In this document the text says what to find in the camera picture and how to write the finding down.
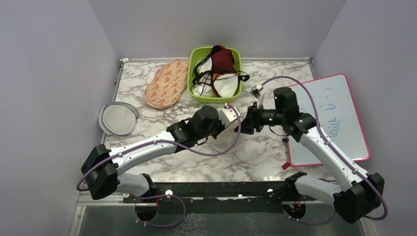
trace robotic arm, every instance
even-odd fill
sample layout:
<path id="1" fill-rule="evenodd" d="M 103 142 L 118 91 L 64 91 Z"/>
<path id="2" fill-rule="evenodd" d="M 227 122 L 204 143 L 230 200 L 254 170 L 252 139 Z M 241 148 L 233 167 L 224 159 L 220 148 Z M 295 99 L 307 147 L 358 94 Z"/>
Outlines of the robotic arm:
<path id="1" fill-rule="evenodd" d="M 241 123 L 241 132 L 254 134 L 265 125 L 281 125 L 284 131 L 297 142 L 309 149 L 335 177 L 338 184 L 328 183 L 298 172 L 287 178 L 285 194 L 291 198 L 301 195 L 313 197 L 334 206 L 337 213 L 347 222 L 354 223 L 381 205 L 379 198 L 358 173 L 366 176 L 382 194 L 384 179 L 378 174 L 369 174 L 356 165 L 337 146 L 332 144 L 345 161 L 355 166 L 352 171 L 329 148 L 330 139 L 322 130 L 326 142 L 316 126 L 316 120 L 306 113 L 300 113 L 296 94 L 287 87 L 274 90 L 275 109 L 264 109 L 263 96 L 258 102 L 248 107 L 247 115 Z M 191 148 L 208 136 L 217 137 L 238 116 L 230 108 L 217 111 L 210 106 L 203 106 L 186 122 L 182 120 L 169 126 L 165 131 L 152 138 L 132 145 L 106 149 L 103 144 L 96 146 L 81 168 L 83 174 L 91 171 L 99 163 L 114 156 L 108 162 L 95 168 L 86 177 L 86 184 L 94 200 L 102 199 L 114 192 L 128 193 L 135 196 L 154 196 L 156 187 L 149 175 L 132 175 L 127 170 L 153 158 L 184 150 L 176 144 Z"/>

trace gray floor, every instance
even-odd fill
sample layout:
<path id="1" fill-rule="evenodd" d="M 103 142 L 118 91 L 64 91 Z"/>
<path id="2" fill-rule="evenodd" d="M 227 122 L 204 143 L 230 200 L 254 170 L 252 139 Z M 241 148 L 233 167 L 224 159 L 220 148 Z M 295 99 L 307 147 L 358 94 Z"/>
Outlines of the gray floor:
<path id="1" fill-rule="evenodd" d="M 304 220 L 323 221 L 333 209 L 324 204 L 307 206 Z M 158 215 L 153 222 L 174 223 L 179 215 Z M 81 236 L 362 236 L 359 222 L 348 224 L 337 217 L 321 226 L 307 226 L 293 222 L 284 214 L 189 214 L 173 228 L 144 227 L 135 223 L 132 206 L 88 206 L 81 228 Z"/>

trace gray backdrop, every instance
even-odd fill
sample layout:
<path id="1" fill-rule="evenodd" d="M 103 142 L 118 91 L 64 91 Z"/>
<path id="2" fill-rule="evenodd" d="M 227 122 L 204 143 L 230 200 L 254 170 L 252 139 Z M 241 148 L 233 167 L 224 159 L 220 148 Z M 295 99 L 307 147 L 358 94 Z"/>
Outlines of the gray backdrop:
<path id="1" fill-rule="evenodd" d="M 0 234 L 68 235 L 118 61 L 87 0 L 0 1 Z"/>
<path id="2" fill-rule="evenodd" d="M 361 165 L 386 181 L 379 235 L 417 233 L 416 55 L 417 1 L 347 0 L 313 60 L 318 77 L 349 78 L 371 149 Z"/>
<path id="3" fill-rule="evenodd" d="M 223 44 L 242 57 L 313 57 L 344 0 L 89 0 L 119 57 L 189 57 Z"/>

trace metal frame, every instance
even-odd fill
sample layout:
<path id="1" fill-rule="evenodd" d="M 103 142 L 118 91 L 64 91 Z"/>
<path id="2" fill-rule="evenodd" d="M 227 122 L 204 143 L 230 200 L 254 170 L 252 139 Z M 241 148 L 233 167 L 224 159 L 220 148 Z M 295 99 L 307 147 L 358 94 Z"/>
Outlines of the metal frame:
<path id="1" fill-rule="evenodd" d="M 113 93 L 113 98 L 112 101 L 115 101 L 116 99 L 116 95 L 117 95 L 117 91 L 119 89 L 119 84 L 120 84 L 120 79 L 122 76 L 122 72 L 123 72 L 123 68 L 124 68 L 124 64 L 125 63 L 129 63 L 129 62 L 170 62 L 172 60 L 188 60 L 189 58 L 155 58 L 155 59 L 124 59 L 123 61 L 120 60 L 120 68 L 119 68 L 119 76 L 117 79 L 117 84 L 115 87 L 115 91 Z M 313 79 L 316 79 L 315 75 L 314 75 L 314 70 L 313 70 L 313 66 L 312 66 L 312 58 L 242 58 L 242 60 L 244 61 L 268 61 L 268 60 L 272 60 L 272 61 L 293 61 L 293 62 L 307 62 L 310 66 L 310 70 L 311 73 L 313 75 Z M 101 139 L 101 143 L 104 143 L 104 139 L 106 137 L 106 134 L 103 132 L 103 136 Z M 213 184 L 225 184 L 228 182 L 217 182 L 217 183 L 213 183 Z M 268 184 L 267 182 L 240 182 L 241 184 L 257 184 L 257 185 L 263 185 L 263 184 Z M 155 185 L 157 186 L 165 186 L 164 188 L 167 188 L 167 186 L 171 186 L 171 190 L 173 189 L 173 192 L 175 195 L 178 194 L 177 192 L 177 186 L 181 185 L 181 184 L 196 184 L 196 183 L 155 183 Z M 75 214 L 74 214 L 74 219 L 73 219 L 73 223 L 71 225 L 71 229 L 69 232 L 70 236 L 78 236 L 81 230 L 81 226 L 82 226 L 82 222 L 84 219 L 84 215 L 85 215 L 85 211 L 86 211 L 86 207 L 87 206 L 156 206 L 156 203 L 140 203 L 140 202 L 126 202 L 126 198 L 123 197 L 122 194 L 112 194 L 109 197 L 102 199 L 102 200 L 93 200 L 89 194 L 89 192 L 81 192 L 77 201 L 77 206 L 75 209 Z M 254 200 L 254 199 L 262 199 L 260 196 L 255 196 L 255 198 L 253 198 L 254 196 L 249 196 L 246 195 L 246 197 L 243 196 L 235 196 L 235 197 L 231 197 L 231 196 L 225 196 L 225 198 L 230 198 L 230 199 L 234 199 L 233 201 L 236 202 L 236 199 L 239 201 L 238 204 L 243 204 L 243 201 L 245 201 L 245 203 L 249 203 L 249 202 L 254 202 L 256 204 L 265 204 L 264 201 L 258 201 L 258 200 Z M 190 196 L 185 197 L 184 199 L 186 199 L 186 202 L 188 202 L 188 204 L 196 204 L 198 203 L 198 201 L 196 201 L 196 198 L 191 198 Z M 280 206 L 282 204 L 289 204 L 292 203 L 293 201 L 287 201 L 288 199 L 277 199 L 278 201 L 276 201 L 275 203 L 280 204 Z M 320 201 L 315 201 L 312 198 L 306 198 L 302 199 L 302 202 L 304 204 L 320 204 L 322 202 Z M 376 236 L 377 233 L 375 231 L 374 225 L 372 223 L 371 220 L 369 219 L 365 219 L 362 218 L 360 219 L 360 224 L 362 226 L 363 232 L 366 236 Z"/>

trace whiteboard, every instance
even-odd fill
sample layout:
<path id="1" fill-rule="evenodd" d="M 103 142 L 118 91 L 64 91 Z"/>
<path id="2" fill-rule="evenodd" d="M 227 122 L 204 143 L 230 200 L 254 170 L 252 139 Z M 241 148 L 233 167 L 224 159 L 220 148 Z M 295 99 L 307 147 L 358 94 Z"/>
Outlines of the whiteboard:
<path id="1" fill-rule="evenodd" d="M 344 74 L 303 83 L 311 93 L 322 128 L 334 143 L 354 161 L 369 159 L 370 152 L 357 115 L 349 82 Z M 300 85 L 290 86 L 296 92 L 300 112 L 314 117 L 313 106 Z M 293 166 L 320 165 L 321 162 L 303 145 L 289 137 L 290 163 Z"/>

